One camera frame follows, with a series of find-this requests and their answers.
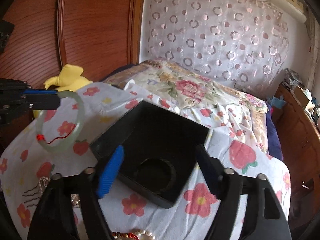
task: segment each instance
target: red string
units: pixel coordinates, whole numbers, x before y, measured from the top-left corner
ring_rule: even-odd
[[[73,128],[71,129],[71,131],[70,131],[66,136],[56,137],[56,138],[54,138],[52,141],[48,142],[47,144],[53,143],[56,139],[65,139],[65,138],[67,138],[67,137],[70,135],[70,133],[72,133],[72,131],[74,130],[75,127],[76,127],[76,126],[73,125]],[[38,141],[45,141],[44,135],[43,135],[43,134],[37,134],[37,140],[38,140]]]

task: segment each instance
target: wooden cabinet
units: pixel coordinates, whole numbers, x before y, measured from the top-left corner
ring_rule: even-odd
[[[275,97],[283,96],[287,104],[276,123],[281,143],[284,163],[290,171],[291,192],[294,200],[299,200],[314,190],[314,209],[320,208],[320,133],[303,107],[283,85]]]

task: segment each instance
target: open black box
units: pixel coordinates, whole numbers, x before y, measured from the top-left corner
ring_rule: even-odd
[[[118,178],[146,199],[174,205],[195,164],[195,147],[209,129],[146,101],[123,115],[90,144],[99,161],[124,147]]]

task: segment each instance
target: yellow plush toy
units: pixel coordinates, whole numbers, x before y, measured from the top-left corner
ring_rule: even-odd
[[[60,71],[59,76],[49,78],[44,82],[45,89],[48,89],[50,86],[58,86],[56,88],[58,91],[70,90],[75,92],[85,85],[92,83],[92,81],[82,77],[82,73],[82,67],[66,64]]]

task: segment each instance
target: bolt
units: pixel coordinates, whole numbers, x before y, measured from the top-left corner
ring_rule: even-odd
[[[62,175],[60,173],[53,174],[51,177],[51,179],[53,179],[53,180],[58,180],[61,178],[62,178]]]
[[[226,168],[226,169],[224,169],[224,172],[225,172],[226,174],[229,174],[229,175],[235,174],[235,170],[232,169],[232,168]]]
[[[86,169],[84,170],[84,173],[85,173],[85,174],[92,174],[92,173],[94,173],[94,172],[95,172],[95,169],[94,169],[93,167],[86,168]]]
[[[267,179],[267,176],[264,175],[264,174],[262,174],[262,173],[260,173],[260,174],[258,174],[257,178],[258,178],[258,179],[261,179],[261,180],[266,180],[266,179]]]

